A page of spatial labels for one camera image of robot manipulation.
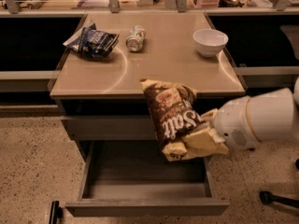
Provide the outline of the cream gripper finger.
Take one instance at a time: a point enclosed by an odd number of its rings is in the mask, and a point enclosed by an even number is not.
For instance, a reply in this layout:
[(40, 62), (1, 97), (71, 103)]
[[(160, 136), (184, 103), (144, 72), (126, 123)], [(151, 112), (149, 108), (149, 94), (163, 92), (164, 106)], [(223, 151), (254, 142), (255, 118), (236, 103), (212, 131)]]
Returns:
[(206, 157), (213, 154), (227, 155), (225, 139), (214, 128), (205, 128), (182, 137), (189, 157)]
[(205, 121), (212, 122), (214, 120), (214, 118), (216, 117), (217, 113), (218, 113), (218, 109), (214, 108), (214, 109), (211, 109), (211, 110), (207, 111), (206, 113), (202, 114), (201, 118)]

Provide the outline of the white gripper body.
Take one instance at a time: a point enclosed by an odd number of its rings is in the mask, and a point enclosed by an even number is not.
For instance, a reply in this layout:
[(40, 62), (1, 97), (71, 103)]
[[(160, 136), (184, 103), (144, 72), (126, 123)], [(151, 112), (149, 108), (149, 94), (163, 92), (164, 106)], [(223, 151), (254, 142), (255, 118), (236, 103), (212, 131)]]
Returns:
[(249, 99), (249, 96), (245, 96), (229, 101), (213, 119), (215, 130), (230, 149), (249, 149), (260, 145), (249, 125)]

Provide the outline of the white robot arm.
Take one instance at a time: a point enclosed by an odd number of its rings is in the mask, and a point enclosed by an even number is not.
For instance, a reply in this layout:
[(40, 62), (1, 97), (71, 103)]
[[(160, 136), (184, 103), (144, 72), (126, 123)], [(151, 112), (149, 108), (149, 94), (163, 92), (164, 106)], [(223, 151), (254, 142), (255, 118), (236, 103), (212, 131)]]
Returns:
[(298, 139), (297, 89), (246, 95), (225, 53), (228, 36), (206, 28), (195, 31), (192, 38), (202, 73), (201, 84), (196, 87), (197, 94), (228, 99), (210, 120), (229, 148), (250, 149), (266, 141)]

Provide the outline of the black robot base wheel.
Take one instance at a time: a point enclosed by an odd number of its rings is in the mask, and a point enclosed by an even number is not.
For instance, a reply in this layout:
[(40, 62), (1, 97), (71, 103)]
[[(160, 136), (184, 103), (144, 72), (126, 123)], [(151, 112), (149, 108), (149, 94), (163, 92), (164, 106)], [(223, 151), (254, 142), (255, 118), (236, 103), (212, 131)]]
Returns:
[(259, 193), (259, 198), (263, 204), (281, 203), (293, 208), (299, 208), (298, 200), (277, 196), (270, 191), (261, 191)]

